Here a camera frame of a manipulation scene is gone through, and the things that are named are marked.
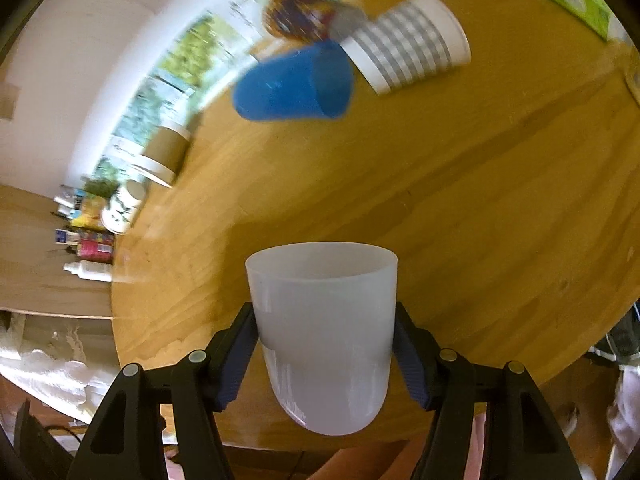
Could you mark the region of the blue plastic cup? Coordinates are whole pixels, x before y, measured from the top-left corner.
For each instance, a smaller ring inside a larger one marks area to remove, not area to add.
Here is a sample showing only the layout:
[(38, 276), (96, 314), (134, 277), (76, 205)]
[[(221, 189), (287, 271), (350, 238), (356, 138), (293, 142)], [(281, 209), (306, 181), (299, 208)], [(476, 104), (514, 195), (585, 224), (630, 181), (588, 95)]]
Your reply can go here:
[(343, 116), (352, 99), (354, 71), (334, 41), (282, 53), (250, 68), (235, 84), (232, 104), (254, 122)]

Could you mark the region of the white plastic bottle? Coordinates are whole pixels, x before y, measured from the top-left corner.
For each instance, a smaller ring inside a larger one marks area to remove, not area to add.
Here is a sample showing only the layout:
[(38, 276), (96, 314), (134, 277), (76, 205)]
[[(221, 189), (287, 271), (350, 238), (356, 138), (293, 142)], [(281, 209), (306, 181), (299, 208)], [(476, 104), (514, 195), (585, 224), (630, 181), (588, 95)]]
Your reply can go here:
[(108, 263), (81, 260), (63, 264), (63, 269), (81, 280), (111, 283), (113, 268)]

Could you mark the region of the grey checkered paper cup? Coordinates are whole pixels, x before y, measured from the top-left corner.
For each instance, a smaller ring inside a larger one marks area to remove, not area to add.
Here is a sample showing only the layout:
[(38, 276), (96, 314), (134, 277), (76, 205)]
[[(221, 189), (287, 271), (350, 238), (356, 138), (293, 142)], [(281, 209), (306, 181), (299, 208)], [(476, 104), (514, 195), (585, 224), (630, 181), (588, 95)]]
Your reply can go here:
[(468, 37), (442, 0), (404, 0), (341, 47), (378, 94), (471, 62)]

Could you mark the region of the white translucent plastic cup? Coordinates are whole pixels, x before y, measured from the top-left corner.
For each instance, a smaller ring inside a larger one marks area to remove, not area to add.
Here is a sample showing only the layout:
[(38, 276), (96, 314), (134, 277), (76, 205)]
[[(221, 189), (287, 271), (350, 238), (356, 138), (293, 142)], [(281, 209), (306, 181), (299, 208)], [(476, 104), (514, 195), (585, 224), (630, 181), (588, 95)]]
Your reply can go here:
[(299, 426), (346, 436), (381, 411), (397, 267), (386, 248), (345, 242), (288, 244), (247, 258), (271, 388)]

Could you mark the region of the white patterned mug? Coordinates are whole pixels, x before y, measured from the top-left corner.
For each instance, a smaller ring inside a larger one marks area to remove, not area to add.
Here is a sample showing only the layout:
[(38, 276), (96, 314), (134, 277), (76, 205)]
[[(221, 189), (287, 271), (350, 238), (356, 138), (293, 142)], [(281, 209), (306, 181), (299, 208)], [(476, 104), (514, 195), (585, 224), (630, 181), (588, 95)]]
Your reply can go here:
[(145, 197), (143, 184), (136, 180), (127, 180), (119, 185), (101, 212), (104, 228), (115, 235), (126, 233), (136, 221)]

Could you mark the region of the brown kraft paper cup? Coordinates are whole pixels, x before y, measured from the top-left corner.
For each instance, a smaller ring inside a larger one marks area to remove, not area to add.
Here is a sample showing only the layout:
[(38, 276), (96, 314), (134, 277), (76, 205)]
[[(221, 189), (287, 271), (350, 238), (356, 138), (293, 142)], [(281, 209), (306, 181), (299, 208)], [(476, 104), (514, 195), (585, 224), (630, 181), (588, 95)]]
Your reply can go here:
[(160, 125), (143, 152), (134, 159), (139, 174), (171, 188), (182, 167), (192, 133), (174, 122)]

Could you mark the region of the red snack packet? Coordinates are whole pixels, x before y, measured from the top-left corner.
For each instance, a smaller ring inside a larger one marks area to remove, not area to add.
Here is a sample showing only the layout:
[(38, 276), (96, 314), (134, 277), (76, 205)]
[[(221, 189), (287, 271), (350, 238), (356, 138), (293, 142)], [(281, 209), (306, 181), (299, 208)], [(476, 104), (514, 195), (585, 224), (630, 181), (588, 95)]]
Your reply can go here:
[(81, 240), (76, 246), (76, 254), (82, 260), (111, 264), (114, 245), (110, 240)]

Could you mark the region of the brown floral paper cup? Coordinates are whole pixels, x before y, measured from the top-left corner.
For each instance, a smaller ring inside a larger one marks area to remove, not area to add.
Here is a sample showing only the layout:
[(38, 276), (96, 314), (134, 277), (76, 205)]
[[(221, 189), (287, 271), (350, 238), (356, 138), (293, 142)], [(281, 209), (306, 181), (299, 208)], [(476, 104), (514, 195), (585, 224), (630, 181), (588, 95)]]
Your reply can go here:
[(366, 12), (337, 0), (267, 0), (262, 8), (271, 36), (307, 44), (343, 41), (367, 22)]

